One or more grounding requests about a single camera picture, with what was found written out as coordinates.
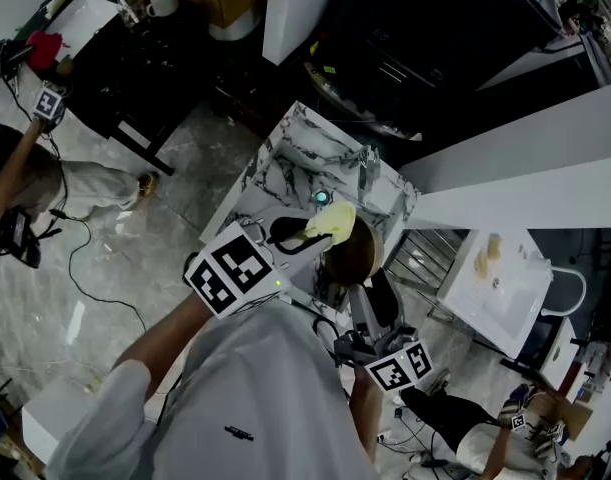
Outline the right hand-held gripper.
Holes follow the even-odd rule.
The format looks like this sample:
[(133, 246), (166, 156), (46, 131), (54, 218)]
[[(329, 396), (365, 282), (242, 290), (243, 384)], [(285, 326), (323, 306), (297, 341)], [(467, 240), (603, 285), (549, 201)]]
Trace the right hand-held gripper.
[(400, 294), (388, 274), (378, 269), (371, 283), (369, 297), (362, 285), (349, 287), (353, 329), (334, 341), (336, 363), (364, 368), (384, 393), (416, 386), (434, 370), (429, 352), (417, 329), (399, 322)]

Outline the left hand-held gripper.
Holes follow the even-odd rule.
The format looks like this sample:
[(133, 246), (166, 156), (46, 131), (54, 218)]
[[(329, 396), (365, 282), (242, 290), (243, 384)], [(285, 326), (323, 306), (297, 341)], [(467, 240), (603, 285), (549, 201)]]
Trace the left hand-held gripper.
[(262, 306), (332, 244), (331, 234), (304, 234), (310, 218), (282, 206), (240, 218), (197, 254), (184, 279), (218, 319)]

